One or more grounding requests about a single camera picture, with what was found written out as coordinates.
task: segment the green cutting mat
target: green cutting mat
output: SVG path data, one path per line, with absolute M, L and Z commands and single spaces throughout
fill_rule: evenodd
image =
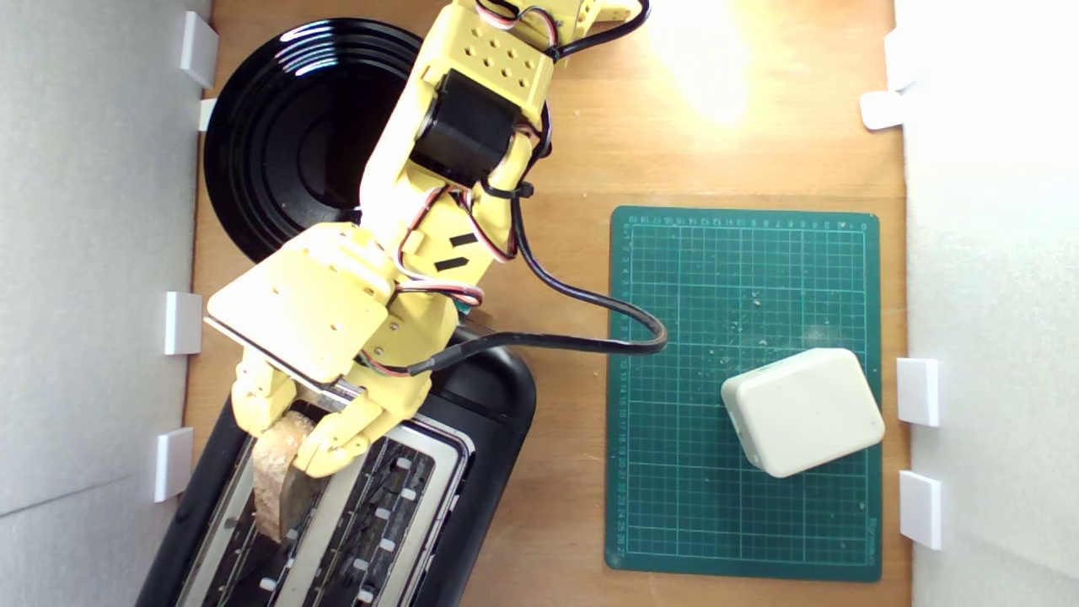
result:
M 878 580 L 880 447 L 773 479 L 746 459 L 720 402 L 728 377 L 839 347 L 879 403 L 876 217 L 623 206 L 611 225 L 612 292 L 671 339 L 657 356 L 611 358 L 607 564 Z M 611 335 L 646 330 L 612 317 Z

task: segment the red and white wire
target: red and white wire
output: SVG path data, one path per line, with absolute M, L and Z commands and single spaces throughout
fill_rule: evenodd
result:
M 405 243 L 408 240 L 409 234 L 412 233 L 423 218 L 431 210 L 435 201 L 438 196 L 446 192 L 448 187 L 432 188 L 427 190 L 424 194 L 423 205 L 420 210 L 416 211 L 415 217 L 412 222 L 408 225 L 408 230 L 405 232 L 405 236 L 401 238 L 400 244 L 397 245 L 397 249 L 393 253 L 394 264 L 397 265 L 397 270 L 408 276 L 411 279 L 404 280 L 397 285 L 397 290 L 400 292 L 418 292 L 418 291 L 432 291 L 432 292 L 443 292 L 453 296 L 457 301 L 464 303 L 465 306 L 476 307 L 481 305 L 483 302 L 483 289 L 461 280 L 450 280 L 436 278 L 434 276 L 428 276 L 420 272 L 410 270 L 405 265 L 404 259 L 404 248 Z
M 509 252 L 506 252 L 505 250 L 498 248 L 498 246 L 495 245 L 493 240 L 491 240 L 490 236 L 487 235 L 487 232 L 483 231 L 483 227 L 479 224 L 479 221 L 476 219 L 476 216 L 473 215 L 473 209 L 472 209 L 473 193 L 470 190 L 465 190 L 463 192 L 463 198 L 459 198 L 459 204 L 461 208 L 465 211 L 465 215 L 468 217 L 468 222 L 472 224 L 473 229 L 473 235 L 475 235 L 476 239 L 479 240 L 479 243 L 482 244 L 484 248 L 487 248 L 488 252 L 491 253 L 491 257 L 493 257 L 495 261 L 500 263 L 505 263 L 507 261 L 513 260 L 516 257 L 513 246 L 513 237 L 514 237 L 513 232 L 510 232 L 509 240 L 507 242 L 507 244 L 509 245 Z
M 517 27 L 517 24 L 521 23 L 529 13 L 536 13 L 540 15 L 541 20 L 544 23 L 544 27 L 547 29 L 547 42 L 550 46 L 558 46 L 558 25 L 555 23 L 555 17 L 550 16 L 545 9 L 541 6 L 529 6 L 523 9 L 521 12 L 517 13 L 516 17 L 509 17 L 488 9 L 480 0 L 476 0 L 476 12 L 479 13 L 480 18 L 487 22 L 491 27 L 495 27 L 503 30 L 510 30 Z

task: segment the wooden surface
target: wooden surface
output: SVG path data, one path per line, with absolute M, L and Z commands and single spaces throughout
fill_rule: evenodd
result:
M 306 20 L 381 18 L 423 33 L 439 0 L 216 0 L 218 84 L 260 43 Z M 898 132 L 861 126 L 858 96 L 885 84 L 883 0 L 657 1 L 632 37 L 582 53 L 551 88 L 555 154 L 533 173 L 530 239 L 557 275 L 605 289 L 609 220 L 619 204 L 871 211 L 880 217 L 885 372 L 884 577 L 847 584 L 613 571 L 602 558 L 605 361 L 527 351 L 538 385 L 532 431 L 463 599 L 466 606 L 911 604 L 911 549 L 898 530 L 896 357 L 906 349 L 904 187 Z M 216 91 L 208 91 L 213 96 Z M 200 187 L 194 289 L 249 262 Z M 498 329 L 602 335 L 602 312 L 544 288 L 523 262 L 483 279 Z M 240 351 L 211 331 L 192 361 L 186 423 L 196 450 Z

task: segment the white panel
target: white panel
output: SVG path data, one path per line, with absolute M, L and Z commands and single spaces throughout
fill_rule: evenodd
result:
M 150 492 L 148 478 L 124 477 L 0 516 L 0 604 L 134 604 L 176 512 Z
M 154 466 L 153 501 L 163 502 L 179 495 L 191 480 L 194 431 L 180 428 L 158 436 Z
M 941 549 L 941 483 L 899 472 L 899 533 L 930 550 Z
M 202 294 L 170 290 L 165 293 L 165 355 L 202 351 Z
M 932 60 L 904 92 L 910 353 L 946 364 L 946 428 L 912 468 L 947 487 L 915 605 L 1079 596 L 1079 4 L 904 1 Z
M 896 385 L 899 419 L 920 426 L 941 424 L 938 363 L 933 359 L 898 359 Z
M 172 512 L 150 497 L 187 378 L 162 319 L 191 284 L 188 8 L 209 3 L 0 0 L 0 605 L 131 605 Z
M 183 43 L 180 46 L 180 69 L 203 88 L 214 86 L 217 71 L 217 32 L 194 11 L 183 18 Z

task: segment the robotic arm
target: robotic arm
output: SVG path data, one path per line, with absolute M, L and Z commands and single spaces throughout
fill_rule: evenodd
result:
M 452 0 L 425 39 L 360 185 L 359 224 L 319 223 L 210 296 L 207 322 L 244 346 L 232 387 L 237 424 L 258 438 L 297 400 L 329 412 L 298 438 L 292 466 L 330 475 L 415 415 L 431 373 L 481 349 L 520 344 L 645 354 L 666 330 L 629 303 L 561 285 L 528 251 L 519 198 L 549 151 L 555 64 L 639 27 L 625 0 Z M 494 334 L 447 349 L 456 303 L 492 260 L 520 248 L 563 292 L 627 314 L 645 343 Z

